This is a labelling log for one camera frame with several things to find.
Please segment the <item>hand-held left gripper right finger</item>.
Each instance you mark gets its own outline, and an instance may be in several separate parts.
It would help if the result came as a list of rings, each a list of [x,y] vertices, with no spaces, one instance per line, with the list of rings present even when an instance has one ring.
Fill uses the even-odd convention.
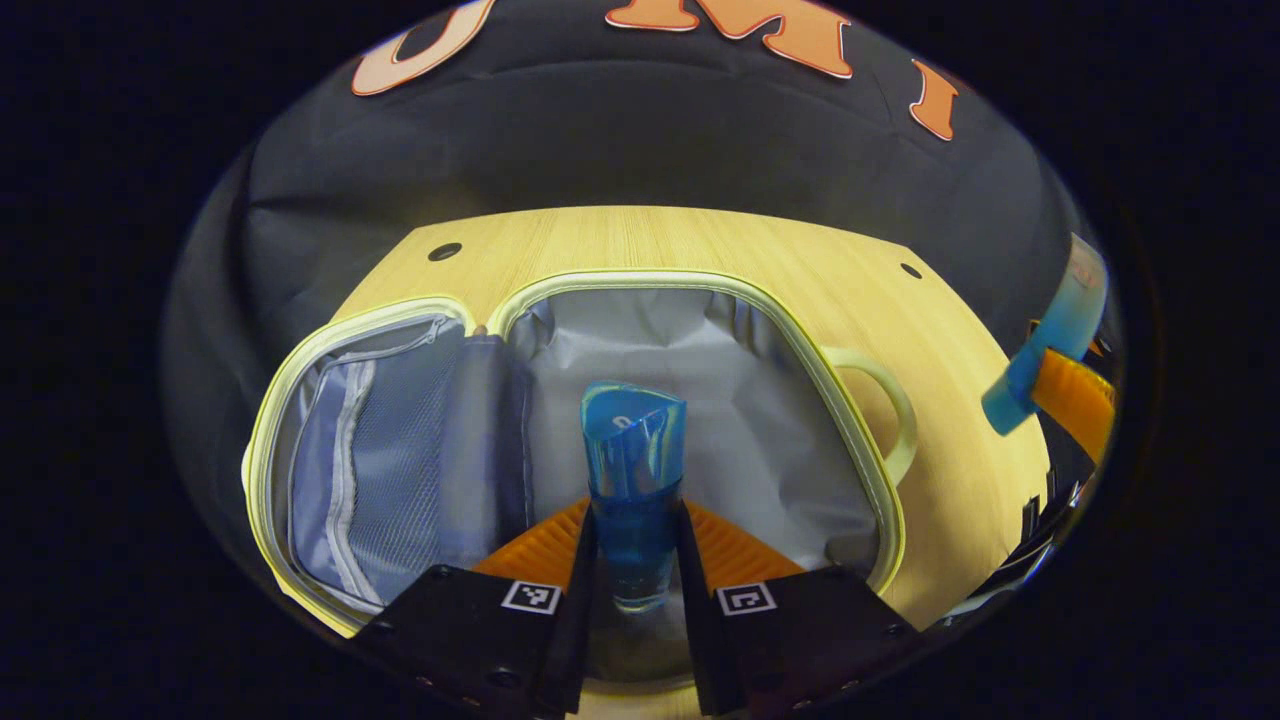
[[[698,703],[710,717],[826,717],[919,651],[923,637],[855,571],[796,571],[692,503],[678,568]]]

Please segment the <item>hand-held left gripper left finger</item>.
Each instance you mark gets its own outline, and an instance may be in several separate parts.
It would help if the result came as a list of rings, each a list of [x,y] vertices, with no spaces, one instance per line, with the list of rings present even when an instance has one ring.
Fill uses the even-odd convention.
[[[475,568],[429,568],[351,643],[445,719],[563,719],[582,693],[595,569],[581,498]]]

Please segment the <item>blue skin care bottle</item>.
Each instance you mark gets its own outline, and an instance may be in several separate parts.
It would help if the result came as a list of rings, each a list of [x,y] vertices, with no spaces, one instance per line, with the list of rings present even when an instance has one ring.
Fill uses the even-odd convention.
[[[613,605],[643,615],[669,592],[685,475],[685,400],[617,380],[591,383],[580,404],[588,488]]]

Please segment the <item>pale yellow suitcase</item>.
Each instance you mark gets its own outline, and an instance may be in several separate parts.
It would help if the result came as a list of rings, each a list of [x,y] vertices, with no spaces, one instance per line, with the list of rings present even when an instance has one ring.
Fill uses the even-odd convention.
[[[763,290],[698,272],[554,275],[484,323],[457,299],[402,299],[316,331],[246,447],[253,542],[282,592],[352,641],[429,568],[475,568],[581,498],[591,510],[580,404],[605,380],[686,401],[681,505],[881,596],[902,550],[909,397],[872,360],[814,345]],[[678,544],[666,602],[627,615],[596,541],[577,714],[589,691],[685,688],[703,714]]]

